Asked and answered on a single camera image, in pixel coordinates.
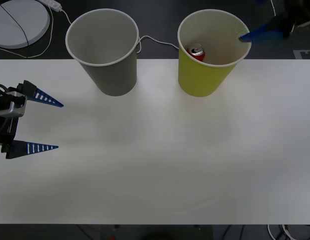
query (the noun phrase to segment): cup rim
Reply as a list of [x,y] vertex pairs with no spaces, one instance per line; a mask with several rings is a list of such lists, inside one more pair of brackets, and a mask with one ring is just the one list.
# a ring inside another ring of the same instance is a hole
[[235,15],[227,12],[227,11],[223,11],[223,10],[218,10],[218,9],[204,9],[204,10],[199,10],[199,11],[196,11],[196,12],[193,12],[192,14],[188,15],[182,22],[181,24],[179,25],[179,28],[178,28],[178,33],[177,33],[177,38],[178,38],[178,43],[179,43],[179,47],[183,50],[183,52],[190,58],[192,59],[193,61],[201,64],[201,65],[204,65],[204,66],[207,66],[207,67],[214,67],[214,68],[225,68],[225,67],[230,67],[232,65],[235,65],[237,63],[239,63],[240,61],[242,61],[249,53],[250,49],[251,49],[251,42],[249,43],[249,47],[247,48],[247,51],[246,53],[240,58],[238,59],[237,61],[234,61],[234,62],[231,62],[231,63],[228,63],[228,64],[223,64],[223,65],[215,65],[215,64],[208,64],[208,63],[204,63],[202,61],[199,61],[195,58],[193,58],[191,55],[189,55],[189,53],[186,51],[186,49],[184,48],[184,46],[181,44],[181,40],[180,40],[180,30],[181,30],[181,27],[183,26],[183,24],[190,18],[192,17],[193,15],[196,15],[198,13],[201,13],[201,12],[220,12],[220,13],[224,13],[224,14],[227,14],[227,15],[230,15],[234,18],[236,18],[237,20],[239,20],[247,29],[248,29],[248,33],[250,32],[249,31],[249,28],[246,26],[246,24],[238,17],[236,17]]
[[[69,36],[69,32],[71,30],[71,28],[73,27],[73,25],[78,21],[80,20],[81,18],[83,18],[85,15],[88,15],[88,14],[91,14],[93,12],[101,12],[101,11],[111,11],[111,12],[117,12],[117,13],[120,13],[120,14],[123,14],[125,15],[126,17],[128,17],[131,22],[135,25],[135,28],[136,28],[136,31],[137,31],[137,34],[136,34],[136,41],[135,41],[135,44],[134,46],[131,48],[131,50],[126,54],[124,55],[122,58],[116,60],[116,61],[112,61],[112,62],[108,62],[108,63],[89,63],[89,62],[85,62],[85,61],[82,61],[80,60],[79,58],[77,58],[72,52],[71,50],[69,49],[69,46],[68,46],[68,36]],[[139,30],[138,30],[138,26],[136,24],[136,22],[133,20],[133,18],[131,16],[129,16],[128,14],[122,12],[122,11],[119,11],[119,10],[116,10],[116,9],[111,9],[111,8],[101,8],[101,9],[95,9],[95,10],[92,10],[92,11],[88,11],[84,14],[82,14],[81,16],[79,16],[76,20],[74,20],[70,27],[68,28],[67,30],[67,33],[66,33],[66,38],[65,38],[65,42],[66,42],[66,48],[67,48],[67,51],[68,53],[75,59],[77,60],[78,62],[80,62],[81,64],[84,64],[84,65],[87,65],[87,66],[92,66],[92,67],[105,67],[105,66],[109,66],[109,65],[113,65],[113,64],[116,64],[122,60],[124,60],[125,58],[127,58],[136,48],[137,44],[138,44],[138,40],[139,40]]]

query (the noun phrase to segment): can lid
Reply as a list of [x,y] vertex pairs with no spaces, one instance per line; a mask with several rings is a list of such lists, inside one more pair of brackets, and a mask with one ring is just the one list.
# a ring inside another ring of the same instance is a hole
[[200,56],[204,54],[204,49],[199,43],[196,43],[189,48],[189,53],[193,56]]

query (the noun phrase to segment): white cable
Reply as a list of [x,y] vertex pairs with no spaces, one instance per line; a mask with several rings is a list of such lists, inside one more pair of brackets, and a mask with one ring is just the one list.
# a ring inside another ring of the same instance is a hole
[[1,48],[1,47],[0,47],[0,50],[5,51],[5,52],[8,52],[8,53],[10,53],[10,54],[18,55],[18,56],[20,56],[20,57],[22,57],[22,58],[25,58],[25,59],[27,58],[26,56],[22,56],[22,55],[20,55],[20,54],[18,54],[18,53],[14,53],[14,52],[12,52],[12,51],[8,51],[8,50],[3,49],[3,48]]
[[54,16],[53,16],[53,12],[51,11],[51,8],[48,6],[49,10],[50,10],[50,13],[51,13],[51,18],[52,18],[52,21],[51,21],[51,32],[50,32],[50,40],[49,40],[49,43],[48,43],[48,46],[46,47],[46,49],[41,53],[41,54],[38,54],[38,55],[35,55],[35,56],[29,56],[29,57],[26,57],[26,56],[22,56],[18,53],[15,53],[15,52],[12,52],[12,51],[8,51],[6,49],[3,49],[0,47],[0,50],[2,51],[5,51],[5,52],[8,52],[8,53],[11,53],[11,54],[14,54],[14,55],[18,55],[22,58],[25,58],[25,59],[32,59],[32,58],[35,58],[35,57],[39,57],[41,56],[42,54],[44,54],[44,52],[49,48],[50,46],[50,43],[51,43],[51,38],[53,36],[53,27],[54,27]]
[[272,5],[272,7],[273,7],[274,15],[276,16],[276,11],[275,11],[275,7],[274,7],[273,0],[270,0],[270,2],[271,2],[271,5]]
[[270,232],[269,224],[267,225],[267,230],[268,230],[268,234],[269,234],[269,236],[271,237],[271,239],[276,240],[276,239],[274,238],[274,236],[273,236],[273,235],[271,234],[271,232]]
[[296,239],[294,239],[294,238],[289,234],[289,232],[286,230],[285,225],[282,225],[282,228],[283,228],[284,232],[286,233],[287,237],[289,237],[290,240],[296,240]]
[[140,44],[139,44],[140,48],[139,48],[139,51],[137,52],[137,54],[141,52],[141,42],[140,42],[140,38],[139,38],[138,43],[140,43]]
[[60,11],[62,11],[62,12],[66,15],[67,20],[68,20],[68,22],[69,22],[69,23],[70,23],[70,25],[71,25],[71,21],[69,20],[68,14],[67,14],[64,10],[62,10],[62,9],[60,9]]
[[51,43],[51,39],[52,39],[52,37],[53,37],[53,27],[54,27],[54,15],[53,15],[53,12],[51,11],[51,8],[48,6],[48,8],[49,8],[49,10],[50,10],[50,13],[51,13],[51,18],[52,18],[52,20],[51,20],[51,31],[50,31],[50,39],[49,39],[49,43],[48,43],[48,46],[46,47],[46,49],[41,53],[41,54],[38,54],[38,55],[35,55],[35,56],[30,56],[30,57],[28,57],[29,59],[33,59],[33,58],[35,58],[35,57],[39,57],[39,56],[41,56],[42,54],[44,54],[45,53],[45,51],[49,48],[49,46],[50,46],[50,43]]
[[151,36],[145,35],[145,36],[142,36],[142,37],[139,38],[139,41],[138,41],[137,44],[140,44],[140,49],[139,49],[139,51],[138,51],[137,53],[140,53],[140,52],[141,52],[141,40],[144,39],[144,38],[149,38],[149,39],[151,39],[152,41],[155,41],[155,42],[157,42],[157,43],[159,43],[159,44],[171,45],[171,46],[173,46],[174,48],[179,49],[179,48],[176,47],[174,44],[171,44],[171,43],[168,43],[168,42],[163,42],[163,41],[158,41],[158,40],[152,38]]

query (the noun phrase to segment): yellow paper cup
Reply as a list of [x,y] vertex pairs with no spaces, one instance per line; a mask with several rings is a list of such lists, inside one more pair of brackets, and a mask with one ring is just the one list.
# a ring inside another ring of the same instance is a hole
[[[178,29],[181,88],[196,97],[212,94],[249,53],[251,43],[239,40],[248,32],[238,17],[221,10],[200,10],[186,17]],[[203,62],[187,52],[194,44],[204,48]]]

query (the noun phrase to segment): paper cup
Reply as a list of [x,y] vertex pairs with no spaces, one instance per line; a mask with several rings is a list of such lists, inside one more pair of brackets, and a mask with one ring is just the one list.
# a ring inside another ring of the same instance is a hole
[[[239,18],[221,10],[200,10],[186,17],[178,29],[181,88],[196,97],[212,94],[249,53],[251,43],[238,39],[248,32]],[[204,48],[203,62],[187,53],[194,44]]]
[[121,96],[136,84],[138,38],[138,27],[130,16],[97,9],[70,25],[66,47],[103,93]]

